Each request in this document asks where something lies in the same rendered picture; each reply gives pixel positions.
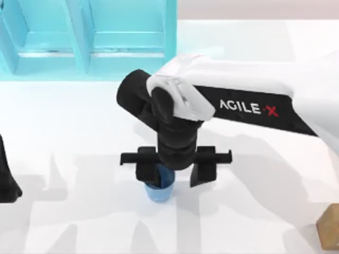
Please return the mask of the blue cup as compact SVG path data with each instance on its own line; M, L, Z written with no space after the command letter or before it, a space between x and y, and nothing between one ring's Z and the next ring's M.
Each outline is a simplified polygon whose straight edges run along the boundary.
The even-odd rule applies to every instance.
M169 200L173 192L175 182L175 171L168 169L164 165L158 164L157 171L160 176L160 185L155 186L145 183L145 190L148 198L156 203L163 203Z

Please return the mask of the wooden block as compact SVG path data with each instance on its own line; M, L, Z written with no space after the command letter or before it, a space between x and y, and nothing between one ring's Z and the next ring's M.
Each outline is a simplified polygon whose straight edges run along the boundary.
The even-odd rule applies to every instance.
M330 204L316 222L323 250L339 251L339 203Z

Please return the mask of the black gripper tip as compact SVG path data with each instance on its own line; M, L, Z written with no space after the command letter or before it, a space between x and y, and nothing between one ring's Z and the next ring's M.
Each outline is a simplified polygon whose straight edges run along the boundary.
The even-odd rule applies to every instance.
M0 204L14 203L22 194L9 168L3 138L0 135Z

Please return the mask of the light blue rack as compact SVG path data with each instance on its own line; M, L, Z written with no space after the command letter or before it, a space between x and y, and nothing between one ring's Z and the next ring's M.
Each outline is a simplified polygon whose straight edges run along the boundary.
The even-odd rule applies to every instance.
M178 0L0 0L0 80L119 80L176 55Z

